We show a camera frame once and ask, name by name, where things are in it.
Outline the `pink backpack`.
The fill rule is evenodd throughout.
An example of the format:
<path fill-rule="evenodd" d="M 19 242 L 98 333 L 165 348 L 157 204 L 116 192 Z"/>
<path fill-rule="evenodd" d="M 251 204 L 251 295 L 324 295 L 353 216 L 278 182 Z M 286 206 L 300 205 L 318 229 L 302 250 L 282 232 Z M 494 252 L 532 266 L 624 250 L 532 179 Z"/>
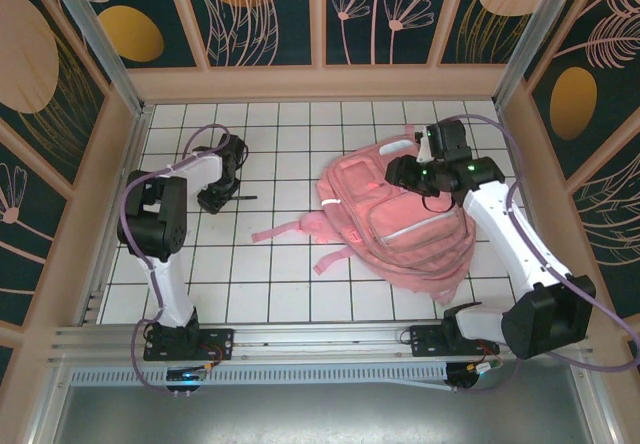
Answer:
<path fill-rule="evenodd" d="M 406 126 L 402 135 L 332 160 L 316 185 L 319 209 L 255 233 L 253 241 L 304 233 L 318 244 L 340 247 L 315 264 L 318 275 L 338 261 L 357 257 L 391 285 L 449 303 L 467 277 L 476 226 L 452 204 L 450 194 L 423 198 L 386 181 L 393 159 L 418 156 L 412 131 Z"/>

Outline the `aluminium side rail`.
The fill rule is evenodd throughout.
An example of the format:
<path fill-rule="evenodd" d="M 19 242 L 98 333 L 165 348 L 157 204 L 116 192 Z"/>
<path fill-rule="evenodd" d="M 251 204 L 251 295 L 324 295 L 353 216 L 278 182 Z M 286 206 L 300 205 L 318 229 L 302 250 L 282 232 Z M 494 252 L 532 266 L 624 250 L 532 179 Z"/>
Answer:
<path fill-rule="evenodd" d="M 146 142 L 147 132 L 153 118 L 154 106 L 144 104 L 141 112 L 132 121 L 121 162 L 116 170 L 109 205 L 105 211 L 104 221 L 98 232 L 98 241 L 88 269 L 79 304 L 74 316 L 74 325 L 83 326 L 88 321 L 94 322 L 99 311 L 91 308 L 94 300 L 100 300 L 105 288 L 109 285 L 114 260 L 117 258 L 119 241 L 117 224 L 119 222 L 119 206 L 121 195 L 127 185 L 127 176 L 136 167 Z"/>

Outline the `aluminium frame post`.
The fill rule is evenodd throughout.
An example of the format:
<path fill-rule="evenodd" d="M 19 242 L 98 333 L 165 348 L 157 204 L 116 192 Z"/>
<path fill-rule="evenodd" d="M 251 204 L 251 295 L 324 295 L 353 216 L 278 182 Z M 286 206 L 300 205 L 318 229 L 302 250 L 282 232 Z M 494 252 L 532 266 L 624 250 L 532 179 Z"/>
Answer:
<path fill-rule="evenodd" d="M 62 2 L 66 5 L 80 30 L 84 32 L 89 46 L 93 49 L 120 97 L 135 116 L 140 116 L 144 107 L 143 101 L 139 98 L 122 60 L 109 42 L 89 1 L 62 0 Z"/>
<path fill-rule="evenodd" d="M 498 111 L 508 104 L 565 2 L 566 0 L 541 0 L 533 12 L 493 95 Z"/>

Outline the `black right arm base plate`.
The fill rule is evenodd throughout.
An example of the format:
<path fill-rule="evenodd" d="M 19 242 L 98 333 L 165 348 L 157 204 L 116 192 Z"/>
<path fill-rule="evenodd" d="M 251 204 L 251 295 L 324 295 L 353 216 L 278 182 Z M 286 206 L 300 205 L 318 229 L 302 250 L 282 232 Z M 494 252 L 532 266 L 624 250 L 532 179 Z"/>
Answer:
<path fill-rule="evenodd" d="M 409 342 L 414 357 L 482 357 L 500 354 L 496 343 L 466 339 L 453 325 L 445 322 L 411 326 Z"/>

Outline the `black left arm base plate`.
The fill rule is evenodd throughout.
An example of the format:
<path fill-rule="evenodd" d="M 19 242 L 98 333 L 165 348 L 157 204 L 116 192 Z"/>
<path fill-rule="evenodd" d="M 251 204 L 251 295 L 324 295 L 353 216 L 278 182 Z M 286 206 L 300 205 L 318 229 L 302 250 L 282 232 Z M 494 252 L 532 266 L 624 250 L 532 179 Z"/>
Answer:
<path fill-rule="evenodd" d="M 154 326 L 143 333 L 147 362 L 223 361 L 232 357 L 233 329 Z"/>

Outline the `aluminium mounting rail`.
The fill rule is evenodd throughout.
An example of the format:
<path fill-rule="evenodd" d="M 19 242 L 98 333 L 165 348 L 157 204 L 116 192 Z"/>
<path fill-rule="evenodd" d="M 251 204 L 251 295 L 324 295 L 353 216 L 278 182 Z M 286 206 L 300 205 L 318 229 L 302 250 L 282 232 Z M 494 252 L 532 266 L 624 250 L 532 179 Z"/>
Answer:
<path fill-rule="evenodd" d="M 391 362 L 412 358 L 406 331 L 414 323 L 230 324 L 232 363 Z M 132 325 L 62 327 L 54 332 L 50 362 L 126 365 Z"/>

